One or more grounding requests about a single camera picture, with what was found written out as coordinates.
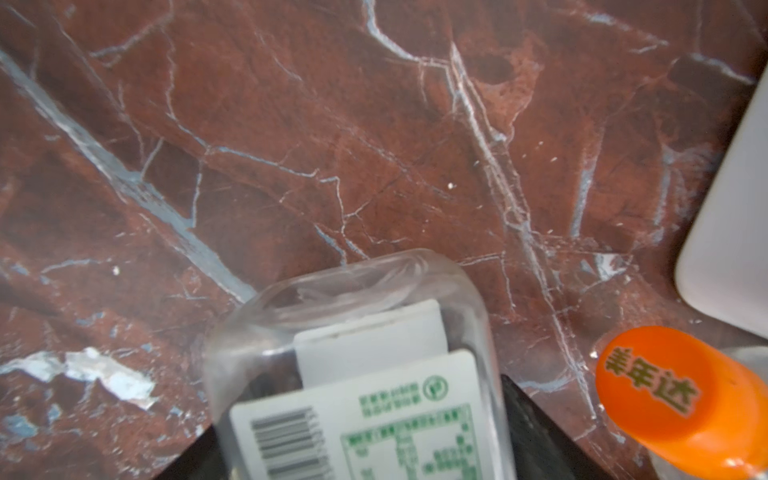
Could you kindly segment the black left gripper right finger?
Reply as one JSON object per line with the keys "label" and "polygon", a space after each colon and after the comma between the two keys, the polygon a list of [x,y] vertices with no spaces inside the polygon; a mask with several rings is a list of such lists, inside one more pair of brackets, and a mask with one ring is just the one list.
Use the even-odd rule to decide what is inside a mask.
{"label": "black left gripper right finger", "polygon": [[518,479],[611,479],[507,375],[501,385]]}

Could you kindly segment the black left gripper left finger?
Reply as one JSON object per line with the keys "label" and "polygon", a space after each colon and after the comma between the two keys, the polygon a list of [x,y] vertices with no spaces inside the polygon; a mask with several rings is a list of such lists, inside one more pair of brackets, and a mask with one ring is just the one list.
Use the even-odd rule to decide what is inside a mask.
{"label": "black left gripper left finger", "polygon": [[193,444],[161,471],[155,480],[218,480],[219,444],[210,426]]}

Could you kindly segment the small bottle orange label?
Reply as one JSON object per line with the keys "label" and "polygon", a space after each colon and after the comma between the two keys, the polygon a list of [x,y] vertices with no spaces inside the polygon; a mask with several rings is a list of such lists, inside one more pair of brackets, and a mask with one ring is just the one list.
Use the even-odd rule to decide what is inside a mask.
{"label": "small bottle orange label", "polygon": [[767,384],[722,351],[673,328],[633,328],[605,346],[595,380],[608,417],[682,472],[766,472]]}

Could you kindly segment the bottle white green label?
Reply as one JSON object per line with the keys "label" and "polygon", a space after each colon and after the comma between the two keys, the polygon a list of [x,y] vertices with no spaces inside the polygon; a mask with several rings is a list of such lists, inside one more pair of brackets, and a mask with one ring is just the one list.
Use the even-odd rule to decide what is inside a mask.
{"label": "bottle white green label", "polygon": [[233,479],[512,479],[484,301],[428,249],[276,283],[217,326],[204,388]]}

